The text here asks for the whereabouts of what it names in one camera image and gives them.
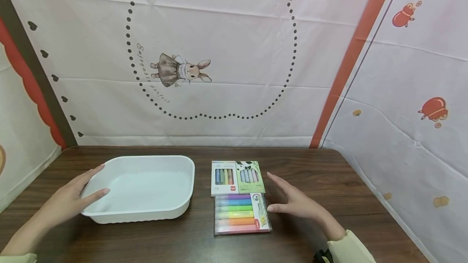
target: highlighter marker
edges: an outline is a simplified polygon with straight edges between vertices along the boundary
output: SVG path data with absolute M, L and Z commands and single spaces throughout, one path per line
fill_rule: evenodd
M 221 212 L 221 213 L 215 214 L 215 218 L 217 220 L 246 219 L 246 218 L 253 218 L 253 217 L 254 217 L 253 211 L 229 211 L 229 212 Z
M 215 179 L 216 179 L 215 184 L 219 185 L 219 170 L 218 169 L 215 170 L 215 176 L 216 176 L 215 177 Z
M 228 175 L 228 169 L 224 169 L 224 184 L 228 185 L 229 184 L 229 175 Z
M 229 169 L 227 171 L 227 176 L 229 177 L 229 185 L 234 185 L 234 182 L 233 182 L 233 170 Z
M 253 176 L 253 181 L 255 183 L 258 182 L 257 172 L 255 170 L 252 170 L 252 176 Z
M 216 207 L 216 212 L 221 211 L 253 211 L 252 205 L 234 205 L 234 206 L 219 206 Z
M 249 172 L 247 170 L 244 170 L 244 175 L 245 175 L 245 182 L 250 183 L 250 177 L 249 177 Z
M 236 205 L 252 205 L 250 199 L 232 199 L 232 200 L 216 200 L 216 206 L 236 206 Z
M 219 175 L 219 184 L 224 185 L 224 172 L 223 170 L 219 170 L 221 172 L 221 175 Z
M 228 194 L 228 195 L 217 195 L 218 199 L 250 199 L 250 194 Z
M 256 225 L 246 225 L 246 226 L 220 226 L 218 228 L 218 233 L 228 235 L 229 233 L 256 233 L 261 232 L 257 229 Z
M 254 182 L 254 177 L 252 175 L 252 170 L 249 170 L 249 180 L 250 180 L 250 183 Z
M 232 219 L 232 220 L 216 220 L 216 226 L 245 226 L 255 225 L 255 218 Z

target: hand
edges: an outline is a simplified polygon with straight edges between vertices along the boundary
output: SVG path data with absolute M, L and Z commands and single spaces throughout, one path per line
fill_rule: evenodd
M 284 191 L 288 198 L 287 204 L 271 204 L 267 208 L 268 211 L 312 219 L 318 223 L 329 241 L 339 241 L 346 235 L 345 229 L 320 204 L 282 178 L 271 173 L 267 173 L 267 176 Z
M 84 186 L 103 168 L 104 165 L 102 164 L 86 173 L 80 174 L 68 182 L 68 184 L 58 189 L 34 215 L 33 220 L 39 220 L 44 226 L 51 229 L 78 215 L 86 207 L 104 197 L 109 193 L 110 189 L 101 189 L 85 198 L 80 198 Z

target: red scalloped border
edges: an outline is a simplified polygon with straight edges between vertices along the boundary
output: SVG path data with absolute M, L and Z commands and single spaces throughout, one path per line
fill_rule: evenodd
M 37 104 L 37 110 L 41 116 L 42 121 L 50 127 L 50 134 L 55 142 L 62 147 L 62 150 L 67 148 L 65 140 L 62 137 L 62 134 L 55 124 L 52 114 L 50 114 L 49 107 L 47 106 L 44 95 L 36 82 L 36 79 L 32 75 L 31 70 L 21 56 L 18 48 L 16 48 L 15 42 L 11 38 L 7 27 L 3 23 L 3 20 L 0 18 L 0 42 L 5 46 L 5 53 L 10 61 L 10 64 L 13 66 L 13 69 L 18 73 L 19 76 L 23 79 L 24 89 L 26 93 L 31 98 L 31 100 Z

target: plastic case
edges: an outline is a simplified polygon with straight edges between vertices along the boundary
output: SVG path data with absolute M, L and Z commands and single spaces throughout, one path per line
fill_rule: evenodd
M 216 195 L 214 202 L 215 235 L 271 232 L 263 193 Z
M 193 192 L 195 165 L 182 155 L 121 156 L 105 163 L 81 194 L 110 188 L 81 214 L 96 223 L 165 220 L 181 216 Z

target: white fabric backdrop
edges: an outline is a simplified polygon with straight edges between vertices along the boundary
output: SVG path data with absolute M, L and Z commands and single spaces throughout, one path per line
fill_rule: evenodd
M 395 26 L 394 16 L 410 3 L 415 20 L 397 27 L 397 19 Z M 440 263 L 468 260 L 468 12 L 458 8 L 465 5 L 387 0 L 323 143 L 346 157 L 426 256 Z
M 367 0 L 12 1 L 80 145 L 305 147 Z

